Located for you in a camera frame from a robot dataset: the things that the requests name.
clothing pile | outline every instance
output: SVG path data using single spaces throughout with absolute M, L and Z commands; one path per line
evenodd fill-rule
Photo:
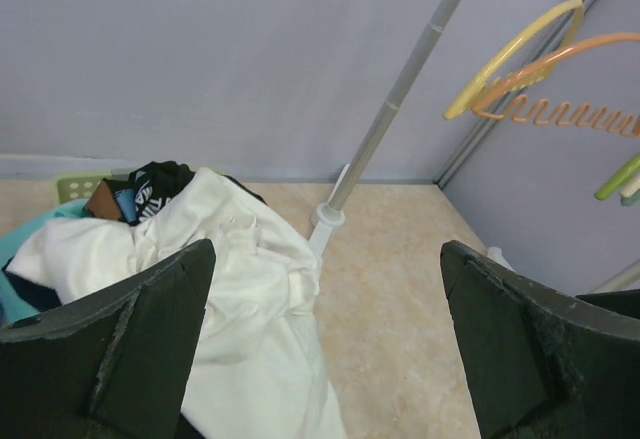
M 27 317 L 205 238 L 216 265 L 183 416 L 206 438 L 346 437 L 313 316 L 321 260 L 231 177 L 165 162 L 103 180 L 0 238 L 0 298 Z

gray pole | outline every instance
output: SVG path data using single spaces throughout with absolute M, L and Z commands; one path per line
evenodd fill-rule
M 422 35 L 420 39 L 418 39 L 418 43 L 414 47 L 409 59 L 407 59 L 400 76 L 396 79 L 393 88 L 387 95 L 373 124 L 369 128 L 369 132 L 367 132 L 362 144 L 360 144 L 358 152 L 356 152 L 356 155 L 353 157 L 347 173 L 331 197 L 327 208 L 328 210 L 325 210 L 328 216 L 335 217 L 338 215 L 338 212 L 342 210 L 342 206 L 358 183 L 364 168 L 369 163 L 371 156 L 380 144 L 385 132 L 387 132 L 402 101 L 404 101 L 418 74 L 420 74 L 422 66 L 424 66 L 438 39 L 440 39 L 444 27 L 447 25 L 447 22 L 449 22 L 459 2 L 460 0 L 441 0 L 440 4 L 438 4 L 438 8 L 433 14 L 431 21 L 424 28 L 424 31 L 422 31 Z
M 597 0 L 584 0 L 585 13 L 596 1 Z M 569 20 L 570 16 L 567 15 L 567 17 L 553 25 L 549 29 L 549 32 L 540 40 L 540 42 L 538 42 L 531 53 L 527 55 L 522 65 L 525 66 L 556 49 L 566 34 L 567 28 L 569 27 Z M 508 104 L 515 95 L 520 94 L 523 91 L 524 89 L 521 89 L 517 92 L 512 92 L 502 96 L 500 100 L 495 102 L 489 108 L 489 112 L 495 113 L 504 104 Z M 434 184 L 437 184 L 440 189 L 443 189 L 449 183 L 453 175 L 458 172 L 460 167 L 462 167 L 467 159 L 469 159 L 471 154 L 473 154 L 484 138 L 487 137 L 496 125 L 498 125 L 498 122 L 499 121 L 495 121 L 493 119 L 478 119 L 467 137 L 464 138 L 451 157 L 447 159 L 447 162 L 434 179 Z

teal cloth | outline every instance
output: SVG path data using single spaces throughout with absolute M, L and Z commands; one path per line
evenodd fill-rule
M 75 201 L 67 202 L 45 214 L 34 217 L 26 224 L 0 237 L 0 268 L 4 267 L 9 259 L 15 256 L 20 246 L 22 246 L 29 236 L 40 229 L 49 219 L 53 219 L 54 217 L 90 217 L 91 214 L 84 210 L 86 203 L 87 199 L 76 199 Z M 20 296 L 18 296 L 13 290 L 13 287 L 11 287 L 7 276 L 1 271 L 0 304 L 2 305 L 2 309 L 4 309 L 4 314 L 7 316 L 8 323 L 40 313 L 40 311 L 29 303 L 20 299 Z
M 623 206 L 633 206 L 638 202 L 640 202 L 640 191 L 636 191 L 631 197 L 620 196 L 620 204 Z

yellow hanger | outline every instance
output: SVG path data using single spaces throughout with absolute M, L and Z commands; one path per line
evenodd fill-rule
M 496 54 L 489 62 L 487 62 L 478 73 L 469 81 L 465 88 L 458 94 L 453 100 L 451 105 L 444 113 L 444 118 L 447 120 L 454 119 L 460 114 L 464 113 L 471 104 L 477 101 L 480 97 L 490 92 L 499 81 L 500 78 L 496 78 L 491 85 L 487 86 L 489 78 L 495 74 L 495 72 L 511 57 L 515 54 L 524 44 L 526 44 L 533 36 L 551 24 L 558 17 L 566 14 L 569 11 L 574 11 L 573 20 L 571 26 L 567 31 L 567 34 L 562 39 L 562 43 L 559 48 L 567 46 L 573 37 L 578 32 L 578 28 L 582 24 L 584 17 L 584 2 L 583 0 L 570 0 L 565 1 L 555 7 L 552 7 L 543 15 L 538 17 L 535 21 L 525 27 L 520 34 L 511 39 L 501 50 Z M 545 79 L 553 71 L 555 65 L 552 64 L 549 67 L 542 69 L 540 75 L 535 78 L 534 81 L 517 83 L 513 89 L 520 89 L 532 82 L 537 82 Z

beige floor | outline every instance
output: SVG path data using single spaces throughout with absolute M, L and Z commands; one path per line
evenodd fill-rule
M 329 191 L 252 184 L 300 233 Z M 53 206 L 45 181 L 0 181 L 0 234 Z M 484 246 L 435 186 L 360 185 L 325 253 L 316 314 L 351 439 L 480 437 L 442 288 L 440 246 Z

